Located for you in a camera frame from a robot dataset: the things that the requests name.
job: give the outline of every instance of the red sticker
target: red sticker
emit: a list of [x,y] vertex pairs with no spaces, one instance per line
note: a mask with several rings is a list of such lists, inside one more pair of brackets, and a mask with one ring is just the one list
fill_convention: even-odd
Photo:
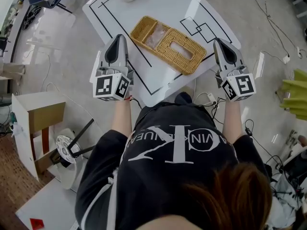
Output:
[[39,229],[45,228],[43,220],[41,219],[30,218],[30,222],[31,222],[33,230],[39,230]]

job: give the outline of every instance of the yellow-green fabric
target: yellow-green fabric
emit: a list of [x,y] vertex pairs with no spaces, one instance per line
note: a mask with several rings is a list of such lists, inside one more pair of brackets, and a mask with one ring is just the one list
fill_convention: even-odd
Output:
[[290,108],[296,118],[307,120],[307,73],[294,70],[294,80],[283,80],[282,91],[290,92],[290,98],[284,98],[282,108]]

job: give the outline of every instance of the plastic bag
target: plastic bag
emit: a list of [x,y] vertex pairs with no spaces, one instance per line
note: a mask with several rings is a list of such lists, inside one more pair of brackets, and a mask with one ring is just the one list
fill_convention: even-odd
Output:
[[146,39],[145,44],[150,48],[155,49],[166,31],[167,29],[162,24],[158,23],[153,33]]

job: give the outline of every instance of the white plug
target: white plug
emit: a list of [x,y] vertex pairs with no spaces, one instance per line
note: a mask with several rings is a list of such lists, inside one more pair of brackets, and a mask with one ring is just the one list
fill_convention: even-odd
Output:
[[283,58],[284,64],[287,64],[289,61],[290,61],[290,56],[289,56],[289,55],[286,55],[286,56]]
[[211,104],[213,104],[214,106],[217,104],[217,101],[216,101],[216,99],[215,99],[215,97],[213,96],[212,93],[208,94],[208,98],[209,98]]
[[300,53],[299,47],[297,46],[296,49],[297,49],[297,56],[298,56],[300,59],[302,59],[303,56],[302,56],[302,54]]

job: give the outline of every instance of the wooden floor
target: wooden floor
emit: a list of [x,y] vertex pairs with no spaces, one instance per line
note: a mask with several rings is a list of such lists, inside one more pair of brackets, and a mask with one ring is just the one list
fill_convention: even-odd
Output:
[[53,179],[49,172],[38,182],[20,162],[13,138],[0,138],[0,229],[27,229],[15,212]]

